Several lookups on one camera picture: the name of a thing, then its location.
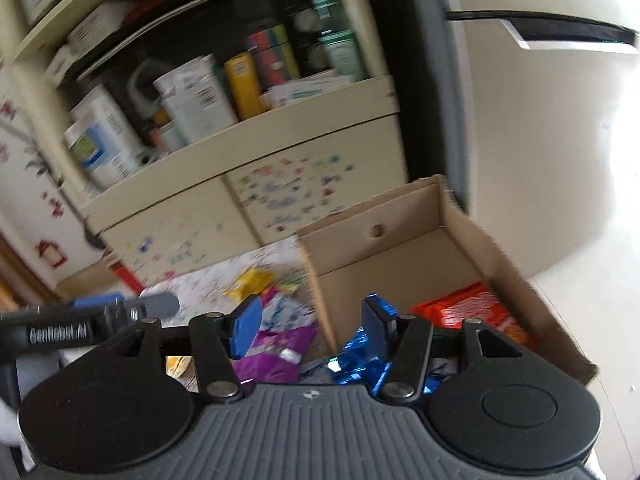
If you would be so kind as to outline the blue foil snack bag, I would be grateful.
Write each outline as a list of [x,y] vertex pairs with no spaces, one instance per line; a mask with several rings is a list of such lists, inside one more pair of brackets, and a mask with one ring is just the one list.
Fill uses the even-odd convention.
[[366,388],[371,396],[377,398],[376,387],[380,384],[385,372],[385,364],[373,353],[362,325],[356,330],[352,339],[344,345],[342,352],[329,359],[326,367],[334,384],[360,385]]

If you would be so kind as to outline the purple snack bag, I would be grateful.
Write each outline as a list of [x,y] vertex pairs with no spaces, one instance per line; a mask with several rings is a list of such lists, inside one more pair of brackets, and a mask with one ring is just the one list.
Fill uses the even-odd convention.
[[317,332],[316,324],[284,332],[260,330],[246,355],[232,362],[236,376],[242,384],[294,384]]

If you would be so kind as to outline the yellow snack packet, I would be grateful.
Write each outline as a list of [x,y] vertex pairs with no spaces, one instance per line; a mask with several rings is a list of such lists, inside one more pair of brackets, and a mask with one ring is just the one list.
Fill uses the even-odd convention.
[[239,304],[248,296],[259,296],[272,285],[275,279],[276,274],[273,272],[257,266],[250,266],[224,290],[224,296]]

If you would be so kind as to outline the pink white snack packet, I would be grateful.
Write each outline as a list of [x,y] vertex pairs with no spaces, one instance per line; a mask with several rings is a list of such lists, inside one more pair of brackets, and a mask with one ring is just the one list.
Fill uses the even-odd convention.
[[314,309],[296,298],[277,292],[268,304],[262,308],[262,324],[264,332],[282,333],[314,325],[316,315]]

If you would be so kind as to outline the red orange snack bag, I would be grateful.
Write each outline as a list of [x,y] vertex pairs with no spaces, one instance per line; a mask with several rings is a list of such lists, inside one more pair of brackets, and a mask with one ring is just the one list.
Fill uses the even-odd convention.
[[435,326],[442,328],[460,328],[468,318],[477,318],[495,327],[518,344],[529,347],[533,343],[533,339],[483,282],[477,282],[450,292],[446,296],[417,304],[411,308],[411,313],[420,318],[426,318]]

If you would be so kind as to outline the floral tablecloth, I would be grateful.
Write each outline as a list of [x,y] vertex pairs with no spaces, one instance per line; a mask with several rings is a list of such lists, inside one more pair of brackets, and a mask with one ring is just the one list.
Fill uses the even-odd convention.
[[163,320],[163,326],[183,326],[190,318],[207,312],[229,313],[235,306],[224,291],[250,266],[276,274],[276,282],[296,284],[294,297],[310,304],[304,282],[302,253],[294,236],[254,249],[251,252],[224,260],[201,270],[168,278],[146,288],[143,296],[170,292],[179,302],[180,309],[172,318]]

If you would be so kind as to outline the red box on floor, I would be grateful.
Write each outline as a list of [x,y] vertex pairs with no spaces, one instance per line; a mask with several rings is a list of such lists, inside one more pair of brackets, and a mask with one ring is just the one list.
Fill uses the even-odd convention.
[[120,261],[113,262],[110,265],[110,270],[135,294],[140,295],[144,291],[144,285]]

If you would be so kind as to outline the cardboard box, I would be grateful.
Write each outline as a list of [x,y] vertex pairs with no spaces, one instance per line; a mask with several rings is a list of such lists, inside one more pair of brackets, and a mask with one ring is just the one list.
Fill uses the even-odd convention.
[[399,312],[483,281],[533,337],[537,353],[583,385],[598,368],[497,243],[458,206],[443,176],[421,179],[297,233],[324,346],[341,350],[377,292]]

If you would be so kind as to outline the white blue box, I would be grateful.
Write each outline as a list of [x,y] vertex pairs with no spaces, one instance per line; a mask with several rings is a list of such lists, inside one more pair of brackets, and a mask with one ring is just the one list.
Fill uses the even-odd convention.
[[150,152],[102,84],[72,109],[64,133],[70,152],[93,182],[106,190],[139,171]]

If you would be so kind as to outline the cream cabinet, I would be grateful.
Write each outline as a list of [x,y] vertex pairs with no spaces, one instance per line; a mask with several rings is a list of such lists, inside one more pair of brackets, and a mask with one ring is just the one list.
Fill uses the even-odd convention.
[[66,146],[70,113],[44,80],[60,36],[96,0],[62,0],[28,28],[20,0],[1,0],[1,51],[46,161],[91,232],[151,286],[280,240],[311,221],[405,184],[392,78],[364,81],[239,122],[107,191]]

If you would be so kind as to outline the white carton on shelf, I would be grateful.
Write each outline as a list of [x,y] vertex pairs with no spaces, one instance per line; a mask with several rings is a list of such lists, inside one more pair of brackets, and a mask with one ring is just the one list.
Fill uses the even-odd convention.
[[164,109],[187,144],[206,139],[238,122],[215,66],[211,55],[200,56],[153,82]]

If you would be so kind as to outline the yellow box on shelf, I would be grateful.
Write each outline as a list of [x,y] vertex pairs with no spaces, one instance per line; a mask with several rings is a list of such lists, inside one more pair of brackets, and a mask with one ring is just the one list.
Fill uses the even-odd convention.
[[260,84],[252,56],[244,52],[230,58],[224,63],[224,70],[240,118],[245,120],[262,114]]

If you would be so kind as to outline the beige refrigerator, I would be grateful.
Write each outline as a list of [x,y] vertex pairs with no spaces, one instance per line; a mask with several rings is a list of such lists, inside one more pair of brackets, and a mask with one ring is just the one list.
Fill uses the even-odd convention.
[[410,0],[454,196],[527,276],[608,221],[639,0]]

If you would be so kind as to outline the green glass bottle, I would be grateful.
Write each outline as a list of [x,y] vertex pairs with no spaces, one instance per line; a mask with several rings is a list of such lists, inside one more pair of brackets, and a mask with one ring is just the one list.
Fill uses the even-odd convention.
[[311,0],[320,23],[320,44],[335,68],[343,76],[352,76],[354,81],[366,79],[358,40],[340,0]]

